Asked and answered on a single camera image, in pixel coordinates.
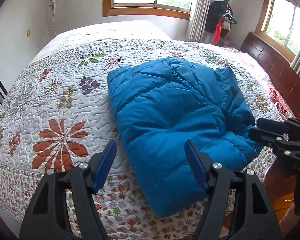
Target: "black hanging garment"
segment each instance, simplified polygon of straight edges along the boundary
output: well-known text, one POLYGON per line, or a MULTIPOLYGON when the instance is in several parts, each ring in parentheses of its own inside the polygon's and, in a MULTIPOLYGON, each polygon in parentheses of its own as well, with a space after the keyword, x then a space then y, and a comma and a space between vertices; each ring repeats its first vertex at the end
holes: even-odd
MULTIPOLYGON (((205 31, 207 31, 209 33, 214 33, 214 31, 216 30, 217 24, 219 22, 219 19, 220 19, 219 15, 224 13, 225 6, 226 6, 226 0, 215 1, 212 4, 210 4, 208 15, 207 15, 206 26, 204 28, 205 31)), ((233 11, 232 11, 230 5, 228 7, 230 8, 231 15, 233 15, 233 11)), ((228 32, 230 30, 230 27, 231 27, 231 24, 228 24, 228 23, 225 23, 222 26, 220 38, 223 38, 223 39, 225 38, 225 36, 228 34, 228 32)))

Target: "window sill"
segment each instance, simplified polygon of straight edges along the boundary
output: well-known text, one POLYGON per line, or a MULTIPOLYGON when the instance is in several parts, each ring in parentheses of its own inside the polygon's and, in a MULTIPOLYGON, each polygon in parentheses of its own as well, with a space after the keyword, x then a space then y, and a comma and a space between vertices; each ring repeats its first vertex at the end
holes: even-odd
POLYGON ((103 17, 117 15, 158 15, 189 20, 190 14, 171 9, 152 7, 115 7, 103 8, 103 17))
POLYGON ((255 35, 263 39, 269 45, 271 45, 274 49, 276 49, 283 57, 285 57, 290 63, 294 60, 295 55, 289 51, 287 48, 282 46, 279 42, 271 38, 268 34, 262 31, 255 30, 255 35))

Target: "bed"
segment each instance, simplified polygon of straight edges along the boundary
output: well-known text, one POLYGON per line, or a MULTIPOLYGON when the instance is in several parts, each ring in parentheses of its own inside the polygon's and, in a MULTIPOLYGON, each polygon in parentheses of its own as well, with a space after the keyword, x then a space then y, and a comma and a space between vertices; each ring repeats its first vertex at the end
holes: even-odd
MULTIPOLYGON (((24 69, 0 110, 0 215, 15 235, 46 169, 64 171, 88 161, 109 139, 118 144, 117 156, 93 199, 110 239, 182 239, 194 233, 206 200, 170 217, 154 214, 122 150, 109 109, 106 77, 111 70, 164 57, 212 68, 229 66, 255 119, 293 116, 258 62, 236 49, 173 41, 146 21, 63 33, 24 69), (58 152, 49 148, 56 141, 58 152)), ((247 168, 263 182, 274 161, 265 147, 247 168)), ((66 199, 71 228, 80 236, 70 191, 66 199)), ((228 214, 234 192, 227 206, 228 214)))

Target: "purple leaf print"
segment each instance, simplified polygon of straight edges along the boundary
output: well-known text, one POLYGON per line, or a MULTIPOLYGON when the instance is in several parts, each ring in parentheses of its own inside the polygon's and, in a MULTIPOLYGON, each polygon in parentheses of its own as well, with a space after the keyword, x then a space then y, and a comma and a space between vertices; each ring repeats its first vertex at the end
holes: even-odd
POLYGON ((82 93, 83 95, 88 95, 91 93, 91 91, 96 91, 96 88, 98 88, 101 85, 101 83, 98 83, 96 80, 92 81, 91 77, 84 77, 81 79, 81 82, 79 83, 79 86, 81 86, 81 89, 84 90, 82 93))

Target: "orange flower print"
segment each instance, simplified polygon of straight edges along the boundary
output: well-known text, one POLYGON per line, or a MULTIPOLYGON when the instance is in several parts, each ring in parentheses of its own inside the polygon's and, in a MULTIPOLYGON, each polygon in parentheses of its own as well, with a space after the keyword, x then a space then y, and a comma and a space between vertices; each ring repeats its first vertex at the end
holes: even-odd
POLYGON ((55 119, 49 120, 51 130, 44 129, 39 132, 43 140, 33 146, 33 151, 39 153, 32 161, 32 168, 38 169, 46 160, 47 169, 54 168, 58 172, 69 171, 73 168, 71 153, 79 156, 88 156, 87 148, 80 143, 74 142, 74 138, 83 138, 89 133, 80 131, 86 121, 79 122, 73 127, 65 129, 65 120, 60 121, 60 125, 55 119))
POLYGON ((40 79, 39 79, 39 83, 40 83, 44 78, 46 78, 46 76, 49 74, 49 71, 51 71, 51 70, 52 70, 52 68, 46 68, 46 69, 42 72, 41 77, 40 77, 40 79))
POLYGON ((16 147, 20 142, 20 133, 17 132, 15 136, 13 136, 13 138, 9 141, 9 147, 10 147, 10 151, 9 153, 11 155, 13 155, 13 153, 16 151, 16 147))
POLYGON ((171 51, 170 52, 172 56, 174 57, 179 57, 179 58, 183 58, 183 55, 179 52, 174 52, 174 51, 171 51))

